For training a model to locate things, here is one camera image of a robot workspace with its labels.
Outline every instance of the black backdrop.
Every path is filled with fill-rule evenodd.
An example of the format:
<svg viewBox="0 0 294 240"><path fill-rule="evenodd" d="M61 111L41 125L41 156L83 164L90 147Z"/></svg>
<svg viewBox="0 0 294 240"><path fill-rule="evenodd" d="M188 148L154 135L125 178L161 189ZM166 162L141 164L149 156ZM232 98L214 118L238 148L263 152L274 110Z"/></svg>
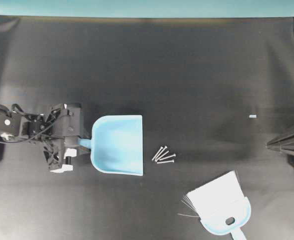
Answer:
<svg viewBox="0 0 294 240"><path fill-rule="evenodd" d="M294 124L294 20L0 16L0 103L41 113L83 104L85 127L142 114L144 176L103 174L82 156L47 171L39 147L6 145L0 240L224 240L183 194L236 170L248 239L294 240L294 168L265 143ZM160 145L174 164L154 164Z"/></svg>

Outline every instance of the metal screw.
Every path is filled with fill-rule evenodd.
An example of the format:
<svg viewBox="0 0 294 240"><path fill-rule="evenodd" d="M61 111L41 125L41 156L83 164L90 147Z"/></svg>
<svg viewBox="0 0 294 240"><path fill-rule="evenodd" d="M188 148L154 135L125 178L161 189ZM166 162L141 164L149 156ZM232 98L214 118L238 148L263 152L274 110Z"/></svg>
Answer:
<svg viewBox="0 0 294 240"><path fill-rule="evenodd" d="M159 150L157 151L157 153L153 156L153 158L151 159L151 161L153 161L153 160L157 157L157 155L159 154L159 152L160 152L162 149L163 149L163 147L161 146L161 147L159 148Z"/></svg>
<svg viewBox="0 0 294 240"><path fill-rule="evenodd" d="M163 156L167 155L169 151L166 151L164 154L156 158L156 162L161 159Z"/></svg>
<svg viewBox="0 0 294 240"><path fill-rule="evenodd" d="M4 123L5 123L6 126L9 126L9 125L10 125L10 120L9 120L9 119L6 119L6 120L4 121Z"/></svg>
<svg viewBox="0 0 294 240"><path fill-rule="evenodd" d="M160 156L163 152L164 152L164 150L166 150L168 147L167 146L165 146L159 153L158 153L158 155L155 157L155 161L157 161L157 158L158 158L158 156Z"/></svg>
<svg viewBox="0 0 294 240"><path fill-rule="evenodd" d="M166 164L166 163L174 163L174 160L171 161L158 161L157 164Z"/></svg>
<svg viewBox="0 0 294 240"><path fill-rule="evenodd" d="M157 160L158 160L158 161L162 161L162 160L164 160L164 159L173 158L173 157L175 157L175 156L176 156L176 154L172 154L172 155L170 155L170 156L166 156L166 157L164 157L164 158L158 158Z"/></svg>

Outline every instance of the dustpan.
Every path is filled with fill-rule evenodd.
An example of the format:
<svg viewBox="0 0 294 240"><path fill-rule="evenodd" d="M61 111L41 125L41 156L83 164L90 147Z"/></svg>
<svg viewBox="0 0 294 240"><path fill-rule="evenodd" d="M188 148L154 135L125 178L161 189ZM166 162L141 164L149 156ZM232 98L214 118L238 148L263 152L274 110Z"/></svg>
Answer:
<svg viewBox="0 0 294 240"><path fill-rule="evenodd" d="M92 139L79 144L91 149L92 165L100 172L143 175L141 115L103 116L92 126Z"/></svg>

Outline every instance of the nail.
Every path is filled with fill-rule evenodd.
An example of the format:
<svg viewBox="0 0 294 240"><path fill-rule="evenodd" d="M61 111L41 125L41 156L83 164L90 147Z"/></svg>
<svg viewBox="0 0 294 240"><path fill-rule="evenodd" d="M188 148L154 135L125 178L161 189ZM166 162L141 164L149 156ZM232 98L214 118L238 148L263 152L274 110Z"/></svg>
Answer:
<svg viewBox="0 0 294 240"><path fill-rule="evenodd" d="M170 155L170 156L167 156L167 157L164 157L164 158L158 158L157 159L157 161L162 161L162 160L164 160L164 159L169 159L169 158L172 158L172 157L175 157L176 156L176 154L172 154L172 155Z"/></svg>
<svg viewBox="0 0 294 240"><path fill-rule="evenodd" d="M167 155L169 151L166 151L164 154L162 154L159 157L156 157L155 161L157 162L160 158L162 158L163 156Z"/></svg>
<svg viewBox="0 0 294 240"><path fill-rule="evenodd" d="M174 160L170 160L170 161L158 161L157 164L166 164L166 163L174 163Z"/></svg>
<svg viewBox="0 0 294 240"><path fill-rule="evenodd" d="M162 154L163 152L164 152L164 150L166 150L168 147L167 146L165 146L159 153L158 153L158 155L155 157L155 161L156 161L156 159L158 158L158 156L160 156L160 154Z"/></svg>
<svg viewBox="0 0 294 240"><path fill-rule="evenodd" d="M160 152L162 149L163 149L163 147L161 146L161 147L159 148L159 150L157 151L157 153L153 156L153 158L151 159L151 161L153 161L153 160L156 158L156 156L159 154L159 152Z"/></svg>

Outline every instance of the teal wall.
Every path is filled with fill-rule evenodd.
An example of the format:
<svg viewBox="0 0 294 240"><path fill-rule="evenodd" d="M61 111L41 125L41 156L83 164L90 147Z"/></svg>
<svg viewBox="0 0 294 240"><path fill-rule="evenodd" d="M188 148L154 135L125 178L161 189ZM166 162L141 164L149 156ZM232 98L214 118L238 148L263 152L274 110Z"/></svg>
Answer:
<svg viewBox="0 0 294 240"><path fill-rule="evenodd" d="M294 0L0 0L0 15L97 18L294 17Z"/></svg>

